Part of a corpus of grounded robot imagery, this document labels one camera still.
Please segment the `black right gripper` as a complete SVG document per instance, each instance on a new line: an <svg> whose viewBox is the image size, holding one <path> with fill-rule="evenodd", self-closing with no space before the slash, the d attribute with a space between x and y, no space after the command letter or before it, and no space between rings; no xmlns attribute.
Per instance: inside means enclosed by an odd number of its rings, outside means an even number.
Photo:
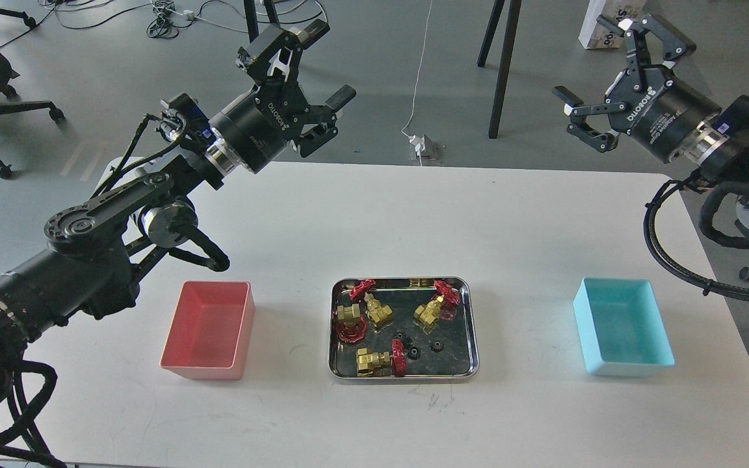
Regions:
<svg viewBox="0 0 749 468"><path fill-rule="evenodd" d="M666 66L651 66L646 36L651 33L662 42L664 62L675 63L694 53L698 45L666 18L651 13L618 23L599 15L597 23L624 38L627 68L609 87L612 103L585 105L565 86L554 86L552 93L564 102L564 112L570 118L567 132L598 152L612 151L619 137L596 131L586 121L589 116L610 114L613 131L629 135L669 163L687 136L720 114L720 106L681 82Z"/></svg>

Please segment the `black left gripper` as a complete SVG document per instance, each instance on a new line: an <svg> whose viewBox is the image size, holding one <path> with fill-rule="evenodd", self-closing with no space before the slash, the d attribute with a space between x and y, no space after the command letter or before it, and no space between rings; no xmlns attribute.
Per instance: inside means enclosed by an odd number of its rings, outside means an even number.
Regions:
<svg viewBox="0 0 749 468"><path fill-rule="evenodd" d="M321 19L303 29L271 24L248 47L239 47L237 66L254 85L210 119L215 142L208 154L219 151L233 164L258 173L286 146L306 158L337 136L338 115L356 97L356 89L344 85L323 105L310 105L298 83L303 51L329 30Z"/></svg>

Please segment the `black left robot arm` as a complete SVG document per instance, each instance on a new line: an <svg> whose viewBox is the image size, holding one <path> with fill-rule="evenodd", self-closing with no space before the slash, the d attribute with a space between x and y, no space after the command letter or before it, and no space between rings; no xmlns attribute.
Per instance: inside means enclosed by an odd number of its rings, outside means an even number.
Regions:
<svg viewBox="0 0 749 468"><path fill-rule="evenodd" d="M169 145L130 162L132 142L117 166L80 205L44 226L47 248L0 276L0 456L47 467L51 455L36 427L57 373L24 353L78 311L101 319L136 305L140 282L164 257L214 272L231 261L200 231L189 194L202 183L220 189L235 168L261 171L291 145L308 157L337 136L337 114L356 90L342 86L324 104L307 101L298 82L303 51L329 32L322 19L297 29L269 23L250 32L237 65L253 88L212 118L182 93L147 115Z"/></svg>

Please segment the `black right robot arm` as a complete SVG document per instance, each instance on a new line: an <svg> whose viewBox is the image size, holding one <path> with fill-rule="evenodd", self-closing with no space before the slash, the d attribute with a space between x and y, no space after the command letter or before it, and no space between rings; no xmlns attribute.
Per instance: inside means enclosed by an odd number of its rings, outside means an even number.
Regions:
<svg viewBox="0 0 749 468"><path fill-rule="evenodd" d="M664 183L646 205L645 242L657 263L704 294L749 302L749 288L681 266L656 232L657 211L669 196L683 189L706 192L698 223L704 237L723 248L749 250L749 97L722 109L679 80L674 65L696 44L665 18L647 14L613 21L600 15L597 21L624 39L627 65L603 103L586 105L567 88L554 88L570 118L567 132L599 152L612 151L626 135L663 163L678 157L694 162L688 178Z"/></svg>

